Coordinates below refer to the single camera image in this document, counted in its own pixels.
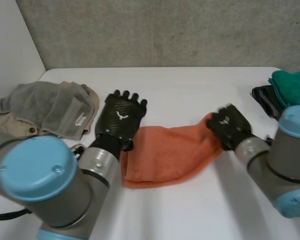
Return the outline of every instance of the pile of clothes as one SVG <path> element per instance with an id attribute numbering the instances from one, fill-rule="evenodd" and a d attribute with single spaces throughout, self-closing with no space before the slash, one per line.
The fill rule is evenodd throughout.
<path id="1" fill-rule="evenodd" d="M 98 95 L 85 84 L 20 84 L 0 98 L 0 130 L 15 137 L 54 135 L 80 140 L 90 132 L 98 109 Z"/>
<path id="2" fill-rule="evenodd" d="M 279 120 L 286 108 L 300 105 L 300 72 L 275 71 L 268 82 L 253 88 L 251 95 L 269 117 Z"/>

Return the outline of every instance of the gray towel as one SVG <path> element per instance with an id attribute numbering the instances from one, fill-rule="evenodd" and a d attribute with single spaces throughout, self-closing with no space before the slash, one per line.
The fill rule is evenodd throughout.
<path id="1" fill-rule="evenodd" d="M 18 85 L 0 98 L 0 114 L 12 113 L 16 120 L 37 126 L 57 136 L 80 140 L 94 113 L 86 85 L 72 82 L 65 87 L 37 81 Z"/>

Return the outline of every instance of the beige cloth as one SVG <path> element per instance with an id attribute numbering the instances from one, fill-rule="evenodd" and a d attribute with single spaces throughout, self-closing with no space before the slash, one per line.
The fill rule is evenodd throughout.
<path id="1" fill-rule="evenodd" d="M 63 81 L 60 83 L 62 86 L 69 85 L 70 82 Z M 94 111 L 91 119 L 87 123 L 87 125 L 84 128 L 83 134 L 89 134 L 91 125 L 97 115 L 97 112 L 99 110 L 99 97 L 98 95 L 88 87 L 89 90 L 89 96 L 91 97 L 91 100 L 94 105 Z M 47 131 L 42 131 L 38 129 L 35 125 L 32 125 L 27 122 L 19 121 L 14 118 L 11 112 L 7 114 L 0 114 L 0 131 L 3 133 L 11 134 L 15 137 L 28 137 L 28 136 L 36 136 L 36 135 L 47 135 L 50 134 Z"/>

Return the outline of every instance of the silver joint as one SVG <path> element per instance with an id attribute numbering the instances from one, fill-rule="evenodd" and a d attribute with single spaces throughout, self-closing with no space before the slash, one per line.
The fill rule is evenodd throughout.
<path id="1" fill-rule="evenodd" d="M 243 140 L 235 149 L 236 157 L 247 166 L 248 163 L 259 153 L 269 151 L 269 145 L 261 138 L 253 136 Z"/>
<path id="2" fill-rule="evenodd" d="M 111 185 L 119 166 L 119 161 L 110 152 L 89 147 L 78 162 L 79 168 L 89 170 L 104 177 Z"/>

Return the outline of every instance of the folded cloth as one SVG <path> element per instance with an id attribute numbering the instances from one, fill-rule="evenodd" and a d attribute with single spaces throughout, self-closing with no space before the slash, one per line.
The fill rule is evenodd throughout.
<path id="1" fill-rule="evenodd" d="M 274 87 L 276 96 L 284 108 L 300 105 L 300 72 L 275 71 L 269 83 Z"/>
<path id="2" fill-rule="evenodd" d="M 71 83 L 63 81 L 60 83 L 61 86 L 69 86 Z M 98 95 L 91 89 L 87 88 L 89 97 L 91 98 L 93 105 L 94 105 L 94 111 L 91 119 L 85 126 L 83 130 L 83 134 L 88 134 L 91 129 L 91 125 L 94 121 L 94 118 L 96 117 L 96 114 L 99 109 L 99 97 Z M 11 112 L 6 114 L 0 114 L 0 131 L 3 133 L 11 134 L 15 137 L 30 137 L 30 136 L 42 136 L 50 134 L 48 131 L 40 130 L 36 125 L 16 120 L 15 117 L 12 115 Z"/>
<path id="3" fill-rule="evenodd" d="M 269 117 L 279 120 L 284 108 L 281 106 L 273 86 L 266 85 L 255 87 L 252 89 L 251 95 Z"/>
<path id="4" fill-rule="evenodd" d="M 220 141 L 206 127 L 211 116 L 193 126 L 141 127 L 133 139 L 133 151 L 120 156 L 122 185 L 155 188 L 184 182 L 199 173 L 222 152 Z"/>
<path id="5" fill-rule="evenodd" d="M 86 85 L 74 82 L 68 86 L 40 81 L 20 84 L 8 97 L 0 98 L 0 114 L 11 113 L 15 120 L 42 132 L 79 140 L 95 112 L 88 92 Z"/>

